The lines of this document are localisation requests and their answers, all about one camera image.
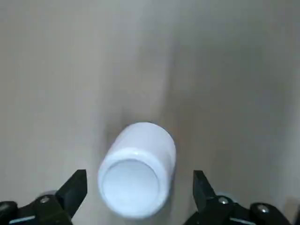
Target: bottle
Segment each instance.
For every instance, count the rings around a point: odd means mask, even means background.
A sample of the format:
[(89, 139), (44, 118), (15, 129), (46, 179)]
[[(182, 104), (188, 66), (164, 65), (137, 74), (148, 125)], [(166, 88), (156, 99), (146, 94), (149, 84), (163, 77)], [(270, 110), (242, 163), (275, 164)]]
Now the bottle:
[(172, 137), (148, 122), (125, 128), (98, 171), (98, 189), (106, 205), (125, 218), (141, 219), (166, 202), (176, 163)]

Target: screw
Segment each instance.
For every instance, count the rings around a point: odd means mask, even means background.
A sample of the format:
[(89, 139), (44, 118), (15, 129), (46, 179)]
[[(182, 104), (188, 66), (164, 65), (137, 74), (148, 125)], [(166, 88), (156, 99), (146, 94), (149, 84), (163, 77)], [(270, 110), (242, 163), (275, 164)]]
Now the screw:
[(258, 208), (259, 211), (261, 211), (263, 213), (268, 213), (269, 212), (268, 207), (265, 206), (265, 205), (258, 205), (257, 208)]
[(226, 204), (228, 204), (228, 200), (225, 197), (220, 197), (219, 198), (219, 203), (222, 203), (222, 204), (226, 205)]
[(44, 198), (42, 198), (42, 199), (40, 200), (40, 202), (41, 202), (42, 204), (46, 203), (47, 201), (49, 201), (49, 198), (48, 198), (47, 196), (45, 196)]
[(0, 211), (4, 211), (4, 210), (6, 210), (8, 208), (9, 208), (9, 205), (7, 203), (0, 204)]

